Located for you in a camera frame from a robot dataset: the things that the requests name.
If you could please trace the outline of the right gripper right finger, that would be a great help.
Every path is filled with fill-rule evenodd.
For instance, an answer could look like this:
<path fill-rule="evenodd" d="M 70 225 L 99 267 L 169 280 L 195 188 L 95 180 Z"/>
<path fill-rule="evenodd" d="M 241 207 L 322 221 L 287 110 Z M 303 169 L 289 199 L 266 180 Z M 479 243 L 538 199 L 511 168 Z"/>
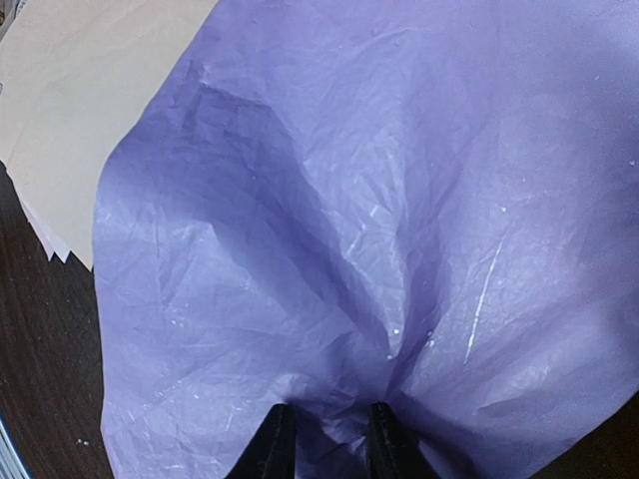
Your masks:
<path fill-rule="evenodd" d="M 371 478 L 429 477 L 429 464 L 385 402 L 370 407 L 367 467 Z"/>

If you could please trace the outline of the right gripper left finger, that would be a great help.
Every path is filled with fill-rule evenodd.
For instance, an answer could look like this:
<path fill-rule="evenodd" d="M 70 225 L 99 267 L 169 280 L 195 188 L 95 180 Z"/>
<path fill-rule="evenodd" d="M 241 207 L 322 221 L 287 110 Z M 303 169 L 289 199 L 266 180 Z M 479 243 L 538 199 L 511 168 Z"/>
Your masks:
<path fill-rule="evenodd" d="M 234 477 L 294 478 L 296 442 L 293 407 L 282 403 L 274 405 L 234 466 Z"/>

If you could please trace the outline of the purple pink wrapping paper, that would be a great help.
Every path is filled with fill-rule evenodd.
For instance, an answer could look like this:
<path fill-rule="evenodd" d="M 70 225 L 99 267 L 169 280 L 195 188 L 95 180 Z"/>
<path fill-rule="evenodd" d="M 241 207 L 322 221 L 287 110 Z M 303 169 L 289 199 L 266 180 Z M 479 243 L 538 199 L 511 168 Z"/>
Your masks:
<path fill-rule="evenodd" d="M 102 173 L 119 478 L 221 478 L 268 410 L 364 476 L 526 478 L 638 389 L 634 1 L 222 1 Z"/>

